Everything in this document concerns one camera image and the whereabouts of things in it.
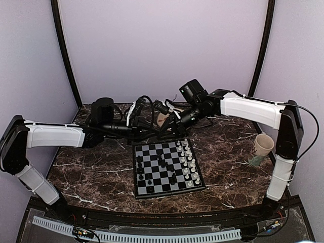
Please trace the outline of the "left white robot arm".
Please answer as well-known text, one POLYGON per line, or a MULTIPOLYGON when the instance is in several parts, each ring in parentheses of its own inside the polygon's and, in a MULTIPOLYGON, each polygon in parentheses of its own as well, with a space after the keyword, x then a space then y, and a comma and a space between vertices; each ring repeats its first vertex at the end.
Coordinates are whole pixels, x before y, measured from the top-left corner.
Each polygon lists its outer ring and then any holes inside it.
POLYGON ((143 95, 114 120, 119 108, 111 98, 100 98, 92 104, 92 113, 85 124, 39 123, 15 115, 1 137, 1 171, 17 177, 22 184, 52 207, 61 221, 71 217, 71 208, 59 189, 51 184, 27 158, 27 150, 38 147, 93 148, 106 137, 145 139, 156 134, 154 123, 137 119, 141 107, 152 100, 143 95))

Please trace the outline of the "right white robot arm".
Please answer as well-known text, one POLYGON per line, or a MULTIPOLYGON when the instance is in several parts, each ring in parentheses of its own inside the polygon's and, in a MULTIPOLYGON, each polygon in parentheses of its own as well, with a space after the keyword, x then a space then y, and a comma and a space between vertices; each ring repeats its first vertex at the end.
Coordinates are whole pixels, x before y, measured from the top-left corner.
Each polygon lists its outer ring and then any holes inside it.
POLYGON ((239 117, 278 131, 276 161, 266 192, 266 197, 271 200, 258 209, 258 215, 262 219, 270 219, 278 211, 275 201, 282 198, 293 166, 298 160, 304 130, 297 103, 293 100, 286 103, 266 101, 225 89, 208 93, 196 79, 187 82, 179 91, 191 108, 181 113, 172 112, 165 121, 176 136, 185 136, 190 126, 202 118, 214 115, 239 117))

